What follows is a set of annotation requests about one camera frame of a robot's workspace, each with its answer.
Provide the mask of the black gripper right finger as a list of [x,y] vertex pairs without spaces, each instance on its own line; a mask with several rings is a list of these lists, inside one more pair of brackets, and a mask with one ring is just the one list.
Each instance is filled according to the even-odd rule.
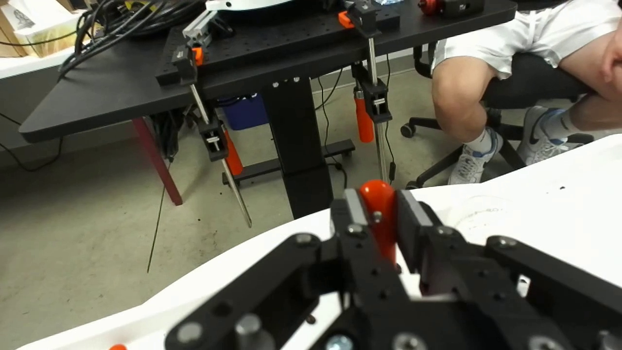
[[519,314],[519,295],[501,266],[410,190],[396,192],[396,241],[423,295],[453,295],[495,322]]

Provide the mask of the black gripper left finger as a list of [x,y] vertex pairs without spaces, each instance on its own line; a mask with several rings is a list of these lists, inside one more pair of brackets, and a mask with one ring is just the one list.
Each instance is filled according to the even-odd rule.
[[410,295],[396,262],[381,256],[359,188],[346,188],[334,213],[344,264],[342,312],[330,324],[328,350],[414,350],[406,330]]

